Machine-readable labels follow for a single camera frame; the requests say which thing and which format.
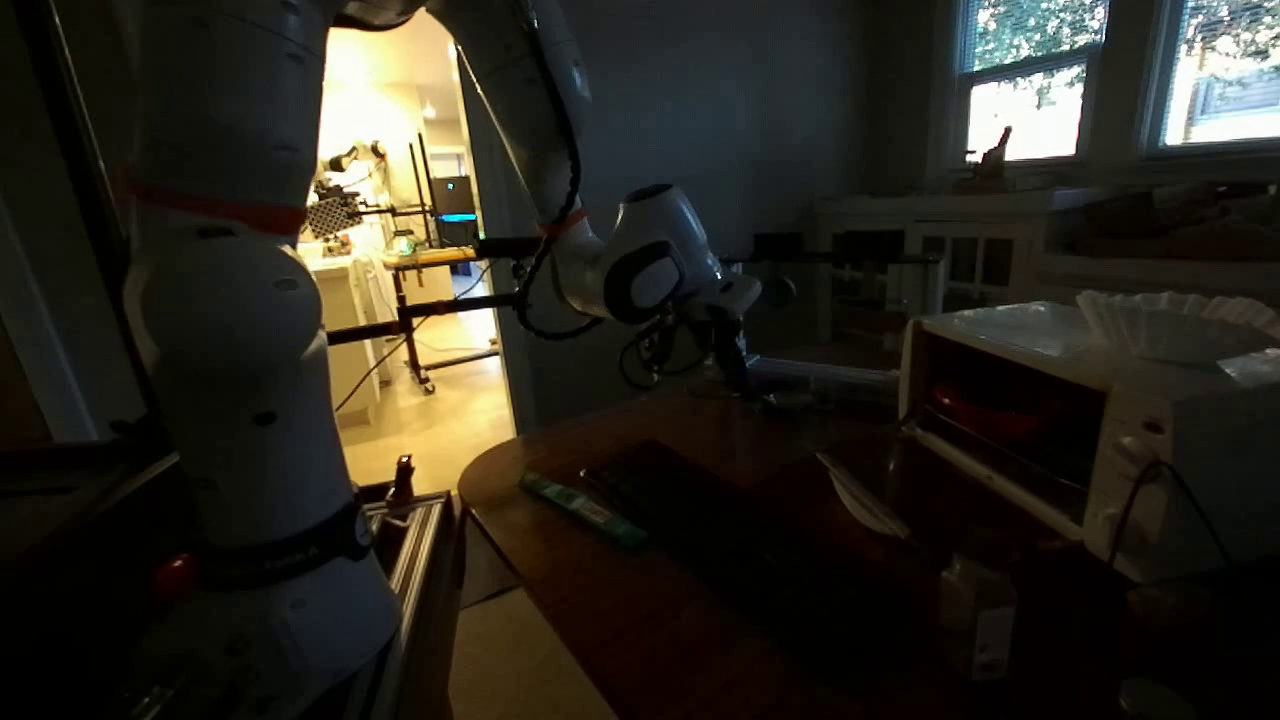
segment window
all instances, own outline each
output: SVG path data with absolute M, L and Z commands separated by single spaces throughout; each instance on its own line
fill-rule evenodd
M 1106 42 L 1106 0 L 967 0 L 959 86 L 963 160 L 1013 127 L 1009 160 L 1074 156 L 1091 57 Z
M 1184 0 L 1165 62 L 1165 147 L 1280 142 L 1280 0 Z

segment lit room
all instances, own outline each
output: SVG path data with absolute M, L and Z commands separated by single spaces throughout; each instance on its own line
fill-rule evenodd
M 4 5 L 4 690 L 1280 718 L 1277 35 L 1273 0 Z

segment microwave oven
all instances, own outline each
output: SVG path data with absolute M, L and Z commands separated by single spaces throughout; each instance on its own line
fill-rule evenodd
M 1129 579 L 1280 557 L 1280 386 L 1098 348 L 1072 305 L 910 320 L 899 421 Z

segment floor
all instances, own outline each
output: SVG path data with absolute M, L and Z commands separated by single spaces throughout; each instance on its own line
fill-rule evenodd
M 492 342 L 492 312 L 432 318 L 415 331 L 424 366 L 492 348 Z M 512 438 L 504 366 L 492 357 L 440 369 L 427 395 L 409 372 L 404 344 L 395 348 L 390 342 L 385 353 L 376 421 L 340 430 L 348 471 L 355 485 L 378 485 L 395 471 L 395 458 L 409 451 L 415 494 L 450 494 L 483 447 Z M 519 587 L 496 597 L 463 591 L 446 695 L 454 720 L 612 718 Z

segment white appliance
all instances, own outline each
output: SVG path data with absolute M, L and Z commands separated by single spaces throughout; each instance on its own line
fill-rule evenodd
M 899 415 L 1129 579 L 1280 557 L 1280 386 L 1117 357 L 1066 305 L 917 320 Z

